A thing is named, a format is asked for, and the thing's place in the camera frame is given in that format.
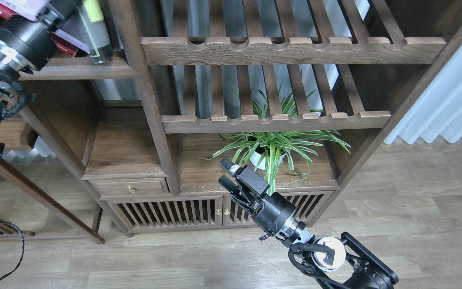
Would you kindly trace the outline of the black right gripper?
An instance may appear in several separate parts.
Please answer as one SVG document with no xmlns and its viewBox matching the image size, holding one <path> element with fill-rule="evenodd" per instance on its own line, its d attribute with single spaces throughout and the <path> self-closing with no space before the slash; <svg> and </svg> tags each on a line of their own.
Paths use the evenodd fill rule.
<svg viewBox="0 0 462 289">
<path fill-rule="evenodd" d="M 235 184 L 226 175 L 218 179 L 231 195 L 232 200 L 266 233 L 264 238 L 275 236 L 290 238 L 296 231 L 295 207 L 277 192 L 268 195 L 270 185 L 249 166 L 240 167 L 227 157 L 219 166 L 230 174 Z"/>
</svg>

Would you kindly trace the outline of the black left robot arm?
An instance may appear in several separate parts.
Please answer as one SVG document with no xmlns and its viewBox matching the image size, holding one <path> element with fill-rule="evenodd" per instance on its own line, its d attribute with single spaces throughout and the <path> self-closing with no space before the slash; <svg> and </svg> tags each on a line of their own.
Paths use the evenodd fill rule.
<svg viewBox="0 0 462 289">
<path fill-rule="evenodd" d="M 35 94 L 28 93 L 18 81 L 20 73 L 40 71 L 57 51 L 50 38 L 61 28 L 80 0 L 50 0 L 35 21 L 13 15 L 0 26 L 0 123 L 22 110 Z M 0 142 L 0 160 L 5 145 Z"/>
</svg>

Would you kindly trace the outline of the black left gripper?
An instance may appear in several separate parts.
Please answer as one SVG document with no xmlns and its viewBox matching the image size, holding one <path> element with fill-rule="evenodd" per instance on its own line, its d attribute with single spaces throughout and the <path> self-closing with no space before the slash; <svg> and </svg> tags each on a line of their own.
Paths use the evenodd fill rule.
<svg viewBox="0 0 462 289">
<path fill-rule="evenodd" d="M 50 38 L 76 11 L 80 0 L 50 0 L 36 21 L 13 15 L 0 26 L 0 71 L 18 75 L 40 71 L 57 51 Z"/>
</svg>

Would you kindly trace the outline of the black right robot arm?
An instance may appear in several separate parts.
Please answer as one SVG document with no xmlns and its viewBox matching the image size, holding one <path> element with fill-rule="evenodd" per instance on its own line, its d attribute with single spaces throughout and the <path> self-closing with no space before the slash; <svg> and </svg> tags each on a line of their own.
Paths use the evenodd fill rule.
<svg viewBox="0 0 462 289">
<path fill-rule="evenodd" d="M 295 207 L 275 192 L 267 195 L 269 184 L 248 166 L 241 167 L 225 158 L 219 183 L 232 200 L 265 232 L 288 248 L 288 258 L 302 274 L 316 279 L 324 289 L 392 289 L 397 274 L 348 232 L 340 238 L 317 238 L 297 221 Z"/>
</svg>

